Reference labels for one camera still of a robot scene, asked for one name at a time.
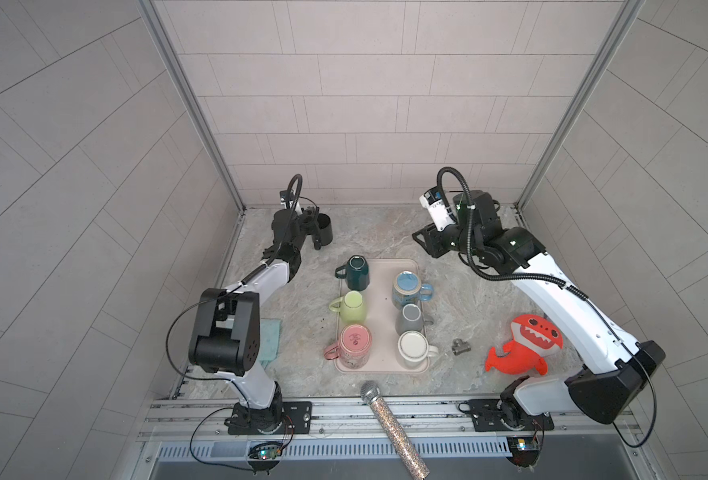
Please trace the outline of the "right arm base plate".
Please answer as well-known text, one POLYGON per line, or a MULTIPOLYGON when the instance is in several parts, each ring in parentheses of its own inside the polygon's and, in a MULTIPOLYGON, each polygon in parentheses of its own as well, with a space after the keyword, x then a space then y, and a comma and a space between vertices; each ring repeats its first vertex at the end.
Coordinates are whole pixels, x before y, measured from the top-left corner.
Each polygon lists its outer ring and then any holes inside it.
POLYGON ((472 419, 476 432, 535 432, 554 429, 550 416, 531 416, 515 403, 500 399, 470 399, 459 403, 457 409, 472 419))

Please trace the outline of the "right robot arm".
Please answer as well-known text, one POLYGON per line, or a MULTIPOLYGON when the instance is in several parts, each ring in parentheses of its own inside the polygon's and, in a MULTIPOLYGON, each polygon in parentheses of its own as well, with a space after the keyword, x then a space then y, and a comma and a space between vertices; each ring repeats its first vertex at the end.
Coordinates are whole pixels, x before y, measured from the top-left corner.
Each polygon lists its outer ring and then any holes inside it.
POLYGON ((512 282, 553 324, 526 321, 520 338, 537 349, 566 339, 583 361, 573 375, 523 376, 510 384, 497 406, 504 425, 519 429, 541 414, 574 411, 613 424, 642 390, 653 387, 664 350, 654 341, 638 341, 602 313, 527 229, 503 227, 497 201, 470 189, 457 169, 441 168, 436 181, 420 198, 432 221, 414 233, 414 240, 434 258, 457 252, 484 280, 512 282))

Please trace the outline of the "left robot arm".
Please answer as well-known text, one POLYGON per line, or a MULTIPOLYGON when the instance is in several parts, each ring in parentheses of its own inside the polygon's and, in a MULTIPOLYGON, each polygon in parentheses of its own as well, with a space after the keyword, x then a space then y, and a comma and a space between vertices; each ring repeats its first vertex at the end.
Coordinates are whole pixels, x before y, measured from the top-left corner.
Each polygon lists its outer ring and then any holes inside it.
POLYGON ((188 360, 227 380, 240 396, 232 419, 239 432, 275 432, 284 421, 281 388, 258 360, 261 305, 297 274, 301 250, 316 234, 316 211, 299 207, 303 177, 295 174, 281 192, 282 208, 274 214, 273 242, 258 266, 224 289, 205 290, 197 304, 188 360))

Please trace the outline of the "dark green mug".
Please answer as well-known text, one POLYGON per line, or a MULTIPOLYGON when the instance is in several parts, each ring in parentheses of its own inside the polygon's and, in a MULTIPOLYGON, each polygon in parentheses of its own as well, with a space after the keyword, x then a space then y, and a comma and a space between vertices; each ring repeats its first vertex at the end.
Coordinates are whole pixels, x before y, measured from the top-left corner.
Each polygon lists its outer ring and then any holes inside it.
POLYGON ((353 255, 335 270, 335 277, 344 280, 351 291, 364 291, 370 283, 369 265, 361 255, 353 255))

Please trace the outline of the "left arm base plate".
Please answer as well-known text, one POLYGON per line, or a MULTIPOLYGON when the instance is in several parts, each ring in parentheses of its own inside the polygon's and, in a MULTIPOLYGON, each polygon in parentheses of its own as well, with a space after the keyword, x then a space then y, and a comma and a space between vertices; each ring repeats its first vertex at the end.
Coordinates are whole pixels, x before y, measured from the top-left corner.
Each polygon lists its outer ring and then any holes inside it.
POLYGON ((265 409, 236 403, 224 425, 229 435, 279 435, 290 429, 296 434, 308 434, 311 414, 311 402, 280 401, 265 409))

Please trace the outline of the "black mug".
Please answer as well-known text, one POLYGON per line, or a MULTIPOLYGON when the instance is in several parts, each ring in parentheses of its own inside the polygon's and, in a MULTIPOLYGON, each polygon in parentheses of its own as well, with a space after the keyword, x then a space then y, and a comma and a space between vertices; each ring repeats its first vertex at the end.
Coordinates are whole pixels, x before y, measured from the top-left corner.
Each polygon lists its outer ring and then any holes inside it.
POLYGON ((331 218, 327 214, 319 213, 317 215, 312 239, 315 250, 320 250, 333 241, 331 218))

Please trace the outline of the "iridescent blue butterfly mug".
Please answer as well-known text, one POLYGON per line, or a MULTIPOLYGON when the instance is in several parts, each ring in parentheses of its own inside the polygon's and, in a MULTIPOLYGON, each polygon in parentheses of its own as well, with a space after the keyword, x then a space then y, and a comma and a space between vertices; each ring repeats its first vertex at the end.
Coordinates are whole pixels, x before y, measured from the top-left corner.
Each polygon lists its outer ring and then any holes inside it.
POLYGON ((411 271, 402 271, 392 283, 392 303, 398 309, 408 304, 418 304, 432 299, 433 286, 423 283, 419 276, 411 271))

